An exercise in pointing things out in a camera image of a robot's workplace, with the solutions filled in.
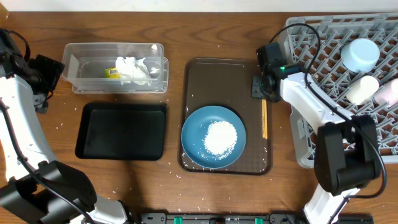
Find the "yellow snack wrapper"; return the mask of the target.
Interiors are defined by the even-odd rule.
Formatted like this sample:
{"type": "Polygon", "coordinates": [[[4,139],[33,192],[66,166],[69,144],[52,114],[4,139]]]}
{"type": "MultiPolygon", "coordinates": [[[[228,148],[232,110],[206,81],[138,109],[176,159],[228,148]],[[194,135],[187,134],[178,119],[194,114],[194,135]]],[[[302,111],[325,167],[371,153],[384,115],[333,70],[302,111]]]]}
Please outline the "yellow snack wrapper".
{"type": "Polygon", "coordinates": [[[121,78],[121,73],[117,68],[107,68],[104,71],[104,77],[119,79],[119,78],[121,78]]]}

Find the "white tissue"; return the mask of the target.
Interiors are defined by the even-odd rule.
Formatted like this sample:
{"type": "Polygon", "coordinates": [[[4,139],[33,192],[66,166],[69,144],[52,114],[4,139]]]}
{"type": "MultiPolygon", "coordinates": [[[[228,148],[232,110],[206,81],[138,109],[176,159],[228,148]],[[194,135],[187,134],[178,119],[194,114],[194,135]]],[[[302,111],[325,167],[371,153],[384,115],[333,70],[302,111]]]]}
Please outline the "white tissue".
{"type": "Polygon", "coordinates": [[[120,73],[121,84],[135,83],[138,85],[150,85],[151,79],[148,69],[144,64],[146,58],[118,57],[115,63],[120,73]]]}

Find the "light blue bowl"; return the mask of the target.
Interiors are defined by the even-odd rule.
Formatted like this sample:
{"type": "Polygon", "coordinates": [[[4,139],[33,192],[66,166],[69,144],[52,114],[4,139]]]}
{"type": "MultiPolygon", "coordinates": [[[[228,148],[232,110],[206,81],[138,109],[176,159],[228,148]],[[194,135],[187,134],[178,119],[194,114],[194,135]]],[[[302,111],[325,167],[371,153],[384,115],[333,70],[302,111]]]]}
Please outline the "light blue bowl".
{"type": "Polygon", "coordinates": [[[350,71],[370,72],[380,57],[379,47],[369,39],[355,39],[341,50],[343,65],[350,71]]]}

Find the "white plastic cup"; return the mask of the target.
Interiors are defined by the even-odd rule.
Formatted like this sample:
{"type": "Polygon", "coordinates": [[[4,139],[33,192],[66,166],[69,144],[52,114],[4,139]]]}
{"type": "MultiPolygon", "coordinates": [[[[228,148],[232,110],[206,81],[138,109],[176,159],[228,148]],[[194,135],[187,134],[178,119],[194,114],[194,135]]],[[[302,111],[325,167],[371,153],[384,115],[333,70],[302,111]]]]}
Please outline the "white plastic cup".
{"type": "Polygon", "coordinates": [[[354,105],[363,105],[379,89],[379,82],[372,76],[364,76],[348,87],[346,97],[354,105]]]}

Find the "pink plastic cup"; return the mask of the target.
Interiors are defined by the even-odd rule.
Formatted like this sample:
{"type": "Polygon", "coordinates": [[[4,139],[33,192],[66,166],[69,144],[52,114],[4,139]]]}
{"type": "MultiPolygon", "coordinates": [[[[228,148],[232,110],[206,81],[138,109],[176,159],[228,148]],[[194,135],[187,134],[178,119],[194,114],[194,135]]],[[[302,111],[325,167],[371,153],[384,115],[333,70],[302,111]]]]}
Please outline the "pink plastic cup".
{"type": "Polygon", "coordinates": [[[386,107],[390,108],[397,103],[397,97],[398,79],[393,79],[382,86],[381,90],[375,94],[374,99],[377,104],[383,105],[386,103],[386,107]]]}

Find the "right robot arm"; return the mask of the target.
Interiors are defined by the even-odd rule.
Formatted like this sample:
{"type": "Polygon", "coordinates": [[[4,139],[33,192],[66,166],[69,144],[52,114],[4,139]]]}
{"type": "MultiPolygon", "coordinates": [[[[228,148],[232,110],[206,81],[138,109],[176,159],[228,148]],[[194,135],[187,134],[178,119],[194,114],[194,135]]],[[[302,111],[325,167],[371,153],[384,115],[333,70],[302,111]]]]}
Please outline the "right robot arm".
{"type": "Polygon", "coordinates": [[[386,178],[377,150],[376,124],[335,103],[298,63],[289,64],[277,43],[256,50],[261,75],[252,97],[290,103],[317,136],[314,171],[318,186],[299,223],[335,223],[343,207],[370,181],[386,178]]]}

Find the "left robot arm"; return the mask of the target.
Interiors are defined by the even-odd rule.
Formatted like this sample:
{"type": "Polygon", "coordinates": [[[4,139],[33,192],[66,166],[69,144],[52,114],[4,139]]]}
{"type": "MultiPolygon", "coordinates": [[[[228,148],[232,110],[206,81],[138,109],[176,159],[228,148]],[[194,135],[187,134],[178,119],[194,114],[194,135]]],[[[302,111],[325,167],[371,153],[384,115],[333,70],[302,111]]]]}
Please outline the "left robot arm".
{"type": "Polygon", "coordinates": [[[7,184],[1,207],[27,223],[130,223],[122,202],[100,197],[80,170],[60,162],[44,135],[38,113],[65,68],[43,55],[22,54],[13,30],[1,29],[1,146],[7,184]]]}

